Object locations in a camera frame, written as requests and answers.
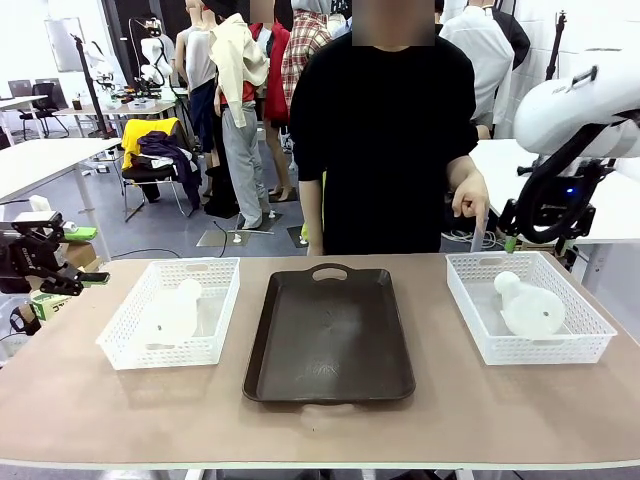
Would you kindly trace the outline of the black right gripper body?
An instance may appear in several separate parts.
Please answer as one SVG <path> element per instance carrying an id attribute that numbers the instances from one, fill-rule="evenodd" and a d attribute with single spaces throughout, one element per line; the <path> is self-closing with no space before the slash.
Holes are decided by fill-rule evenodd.
<path id="1" fill-rule="evenodd" d="M 590 228 L 598 173 L 540 175 L 531 172 L 514 201 L 516 228 Z"/>

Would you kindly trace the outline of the person's left hand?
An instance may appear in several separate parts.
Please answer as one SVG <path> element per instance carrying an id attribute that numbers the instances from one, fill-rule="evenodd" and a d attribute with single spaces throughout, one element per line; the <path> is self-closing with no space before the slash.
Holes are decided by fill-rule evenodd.
<path id="1" fill-rule="evenodd" d="M 482 222 L 489 206 L 484 177 L 477 170 L 450 178 L 453 189 L 452 209 L 455 217 L 474 217 Z"/>

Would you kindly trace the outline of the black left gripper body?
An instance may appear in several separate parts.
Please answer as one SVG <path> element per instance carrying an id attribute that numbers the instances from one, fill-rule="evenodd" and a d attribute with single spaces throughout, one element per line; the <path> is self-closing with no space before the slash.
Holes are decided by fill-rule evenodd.
<path id="1" fill-rule="evenodd" d="M 41 283 L 54 272 L 65 269 L 66 262 L 56 252 L 61 241 L 44 233 L 34 221 L 1 223 L 1 292 L 26 294 L 32 290 L 27 280 Z"/>

